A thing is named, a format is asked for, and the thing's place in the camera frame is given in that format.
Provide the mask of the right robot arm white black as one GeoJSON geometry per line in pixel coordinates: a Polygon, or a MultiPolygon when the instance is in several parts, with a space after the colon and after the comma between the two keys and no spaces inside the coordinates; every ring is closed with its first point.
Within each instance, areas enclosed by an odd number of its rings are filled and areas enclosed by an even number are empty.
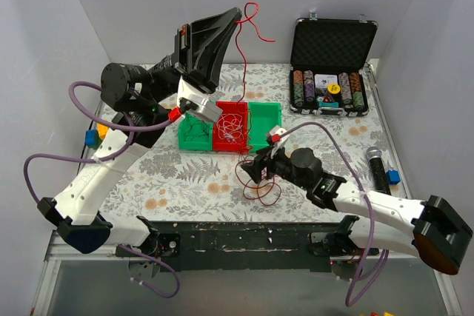
{"type": "Polygon", "coordinates": [[[305,190],[317,207],[348,214],[345,230],[335,236],[336,249],[344,255],[371,247],[386,249],[418,257],[446,275],[457,275],[473,238],[473,230],[446,199],[432,195],[420,201],[363,192],[325,171],[310,148],[287,156],[283,149],[267,147],[241,167],[256,184],[277,175],[305,190]]]}

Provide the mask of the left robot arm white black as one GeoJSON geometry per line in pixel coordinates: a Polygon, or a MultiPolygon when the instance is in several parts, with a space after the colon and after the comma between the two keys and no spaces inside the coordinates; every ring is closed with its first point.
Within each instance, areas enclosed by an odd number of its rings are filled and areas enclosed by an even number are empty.
{"type": "Polygon", "coordinates": [[[221,109],[210,100],[221,66],[241,20],[237,7],[178,29],[173,52],[150,69],[110,63],[97,89],[115,112],[107,134],[81,172],[38,209],[63,241],[88,254],[104,245],[122,246],[142,257],[156,256],[158,230],[146,218],[106,216],[100,206],[127,170],[147,153],[165,129],[185,115],[216,123],[221,109]]]}

